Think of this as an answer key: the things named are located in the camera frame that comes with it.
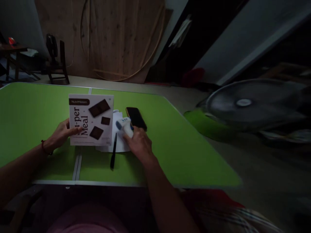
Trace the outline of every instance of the box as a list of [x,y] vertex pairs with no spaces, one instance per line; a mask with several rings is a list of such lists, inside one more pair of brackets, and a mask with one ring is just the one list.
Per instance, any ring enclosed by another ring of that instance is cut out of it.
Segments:
[[69,94],[70,128],[83,128],[70,137],[74,146],[110,146],[113,95]]

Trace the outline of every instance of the hand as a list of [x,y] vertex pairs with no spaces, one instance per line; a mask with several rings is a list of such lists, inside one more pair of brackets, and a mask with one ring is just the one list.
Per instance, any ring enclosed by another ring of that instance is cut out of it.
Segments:
[[68,137],[78,134],[82,131],[82,127],[69,128],[69,118],[59,123],[56,130],[44,143],[46,152],[51,153],[56,148],[61,147]]
[[142,128],[134,126],[133,137],[130,138],[127,134],[124,134],[123,138],[129,145],[131,151],[144,166],[157,161],[152,153],[152,141],[148,138],[146,132]]

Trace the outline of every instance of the pen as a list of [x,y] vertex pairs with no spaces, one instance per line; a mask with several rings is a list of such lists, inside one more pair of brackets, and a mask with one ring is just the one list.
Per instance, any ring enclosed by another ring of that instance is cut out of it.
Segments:
[[113,153],[112,153],[112,157],[110,160],[110,169],[111,170],[113,170],[113,168],[114,168],[114,159],[116,157],[116,147],[117,147],[117,133],[116,133],[116,136],[114,137]]

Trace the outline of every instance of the black phone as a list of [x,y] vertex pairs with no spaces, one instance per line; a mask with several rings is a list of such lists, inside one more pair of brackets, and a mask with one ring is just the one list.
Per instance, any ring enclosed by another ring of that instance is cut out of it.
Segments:
[[132,126],[143,128],[145,131],[147,131],[146,123],[143,120],[143,117],[140,114],[140,111],[138,110],[138,108],[127,107],[125,110],[126,110],[127,116],[131,119]]

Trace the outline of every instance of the white paper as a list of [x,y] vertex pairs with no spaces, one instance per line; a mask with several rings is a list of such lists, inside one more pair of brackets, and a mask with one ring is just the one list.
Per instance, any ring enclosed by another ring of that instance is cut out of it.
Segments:
[[118,130],[116,126],[116,121],[122,119],[123,115],[121,112],[114,112],[112,117],[112,143],[111,146],[96,146],[96,150],[101,152],[113,152],[113,144],[114,138],[117,135],[117,145],[116,145],[116,153],[130,151],[129,146],[123,139],[123,130]]

